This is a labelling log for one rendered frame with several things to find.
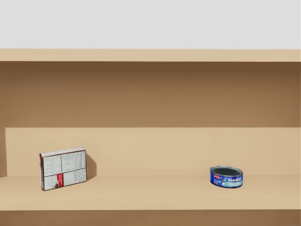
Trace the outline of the blue flat can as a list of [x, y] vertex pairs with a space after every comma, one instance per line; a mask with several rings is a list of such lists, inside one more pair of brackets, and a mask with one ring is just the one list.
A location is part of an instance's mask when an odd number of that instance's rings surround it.
[[243, 171], [230, 166], [213, 166], [210, 182], [218, 187], [238, 188], [243, 185]]

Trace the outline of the pale wooden shelf unit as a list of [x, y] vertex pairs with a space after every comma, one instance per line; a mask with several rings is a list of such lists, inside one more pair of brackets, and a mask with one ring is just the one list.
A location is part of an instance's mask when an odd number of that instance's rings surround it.
[[[301, 226], [300, 81], [294, 49], [0, 48], [0, 226]], [[43, 191], [79, 147], [87, 181]]]

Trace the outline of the red and white carton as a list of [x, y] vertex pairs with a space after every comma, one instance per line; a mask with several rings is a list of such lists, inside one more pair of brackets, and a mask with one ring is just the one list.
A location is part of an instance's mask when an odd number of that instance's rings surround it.
[[40, 153], [40, 187], [43, 191], [87, 181], [83, 147]]

